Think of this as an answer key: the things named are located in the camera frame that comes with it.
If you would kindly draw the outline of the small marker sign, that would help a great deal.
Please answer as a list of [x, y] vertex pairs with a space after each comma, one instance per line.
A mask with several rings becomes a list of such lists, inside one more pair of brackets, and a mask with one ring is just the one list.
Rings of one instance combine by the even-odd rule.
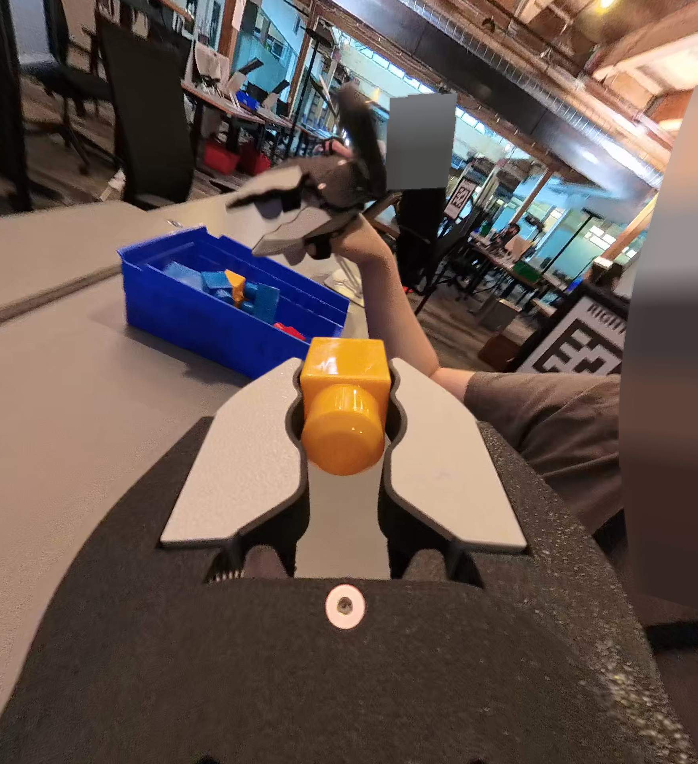
[[476, 189], [477, 184], [475, 182], [467, 177], [461, 177], [445, 205], [445, 217], [451, 221], [457, 220], [464, 207], [472, 199]]

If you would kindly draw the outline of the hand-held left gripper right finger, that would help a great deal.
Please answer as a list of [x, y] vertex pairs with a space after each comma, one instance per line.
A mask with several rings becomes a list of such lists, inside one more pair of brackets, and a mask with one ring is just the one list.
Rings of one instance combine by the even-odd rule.
[[456, 396], [401, 358], [389, 362], [389, 436], [384, 489], [408, 516], [468, 550], [524, 552], [527, 541], [477, 420]]

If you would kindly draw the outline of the cardboard box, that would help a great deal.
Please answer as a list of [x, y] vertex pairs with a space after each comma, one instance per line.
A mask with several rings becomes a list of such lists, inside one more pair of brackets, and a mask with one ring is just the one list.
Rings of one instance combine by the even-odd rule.
[[516, 341], [503, 333], [494, 334], [479, 350], [478, 359], [490, 370], [498, 373], [512, 373], [516, 370], [524, 341]]

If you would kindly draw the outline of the person's right hand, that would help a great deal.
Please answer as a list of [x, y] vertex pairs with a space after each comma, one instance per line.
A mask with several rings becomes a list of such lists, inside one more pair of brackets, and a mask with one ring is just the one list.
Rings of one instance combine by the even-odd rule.
[[330, 237], [332, 254], [353, 263], [359, 271], [370, 271], [393, 263], [392, 252], [363, 213], [359, 213]]

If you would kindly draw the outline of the black floor lamp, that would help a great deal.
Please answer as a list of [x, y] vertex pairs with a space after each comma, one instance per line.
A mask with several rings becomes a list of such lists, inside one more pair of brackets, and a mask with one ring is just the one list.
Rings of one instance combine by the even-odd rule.
[[569, 231], [561, 235], [558, 252], [554, 253], [547, 265], [546, 274], [559, 281], [571, 283], [581, 276], [601, 253], [602, 249], [591, 242], [592, 228], [600, 228], [603, 218], [592, 210], [583, 208], [572, 213]]

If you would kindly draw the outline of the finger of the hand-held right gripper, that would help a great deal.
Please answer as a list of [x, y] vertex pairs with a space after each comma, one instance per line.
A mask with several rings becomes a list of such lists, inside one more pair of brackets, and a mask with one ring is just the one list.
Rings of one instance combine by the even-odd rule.
[[330, 238], [344, 230], [356, 218], [356, 210], [332, 213], [318, 207], [306, 206], [281, 216], [277, 228], [264, 234], [253, 246], [253, 256], [290, 255]]
[[301, 207], [304, 171], [298, 166], [270, 169], [252, 177], [227, 200], [228, 209], [278, 203], [282, 211]]

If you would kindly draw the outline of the grey bin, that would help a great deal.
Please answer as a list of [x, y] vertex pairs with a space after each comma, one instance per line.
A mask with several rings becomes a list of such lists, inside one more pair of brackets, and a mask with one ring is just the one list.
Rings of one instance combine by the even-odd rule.
[[492, 333], [503, 332], [521, 313], [521, 307], [505, 299], [490, 297], [475, 314], [477, 325]]

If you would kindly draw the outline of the black office chair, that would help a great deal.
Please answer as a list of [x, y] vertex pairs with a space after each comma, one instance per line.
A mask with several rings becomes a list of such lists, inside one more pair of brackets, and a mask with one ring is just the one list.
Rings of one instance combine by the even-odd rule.
[[144, 211], [188, 200], [195, 171], [177, 51], [97, 14], [115, 112], [123, 200]]

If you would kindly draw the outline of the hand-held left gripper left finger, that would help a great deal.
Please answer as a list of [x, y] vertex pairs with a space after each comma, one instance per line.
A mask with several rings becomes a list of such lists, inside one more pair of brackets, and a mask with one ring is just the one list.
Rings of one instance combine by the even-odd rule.
[[215, 413], [161, 534], [161, 545], [239, 542], [307, 496], [293, 431], [302, 362], [291, 358], [239, 389]]

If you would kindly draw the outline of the yellow one-stud block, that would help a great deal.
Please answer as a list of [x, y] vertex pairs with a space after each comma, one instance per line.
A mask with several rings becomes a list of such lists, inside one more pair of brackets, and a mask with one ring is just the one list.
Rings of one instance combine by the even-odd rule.
[[381, 340], [313, 339], [300, 375], [309, 461], [336, 476], [373, 467], [385, 450], [391, 385]]

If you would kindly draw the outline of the framed marker sign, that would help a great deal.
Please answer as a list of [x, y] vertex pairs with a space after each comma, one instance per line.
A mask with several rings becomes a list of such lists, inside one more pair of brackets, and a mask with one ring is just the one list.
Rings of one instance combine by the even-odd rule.
[[620, 374], [630, 299], [582, 283], [508, 365], [519, 374]]

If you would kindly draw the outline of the blue plastic bin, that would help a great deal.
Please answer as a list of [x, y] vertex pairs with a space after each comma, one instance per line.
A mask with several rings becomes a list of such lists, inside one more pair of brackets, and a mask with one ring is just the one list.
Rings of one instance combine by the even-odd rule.
[[[119, 249], [127, 322], [256, 379], [291, 358], [305, 359], [314, 337], [339, 338], [350, 301], [326, 286], [205, 227]], [[202, 284], [229, 270], [279, 292], [271, 321], [235, 307]]]

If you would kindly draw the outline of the person's brown shirt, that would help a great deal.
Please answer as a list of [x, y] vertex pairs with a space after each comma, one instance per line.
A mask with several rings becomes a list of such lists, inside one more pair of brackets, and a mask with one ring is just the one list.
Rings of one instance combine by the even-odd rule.
[[698, 751], [698, 610], [639, 592], [619, 464], [620, 376], [470, 375], [463, 403], [542, 477], [592, 535], [633, 606]]

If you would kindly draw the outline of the heap of toy blocks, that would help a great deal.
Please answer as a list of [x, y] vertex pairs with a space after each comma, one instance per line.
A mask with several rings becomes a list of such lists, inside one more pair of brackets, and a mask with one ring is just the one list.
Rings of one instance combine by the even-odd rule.
[[249, 281], [234, 271], [195, 271], [176, 261], [169, 262], [162, 272], [175, 281], [215, 296], [218, 300], [233, 305], [247, 315], [274, 326], [296, 339], [306, 340], [306, 337], [296, 328], [276, 321], [280, 300], [280, 292], [276, 287]]

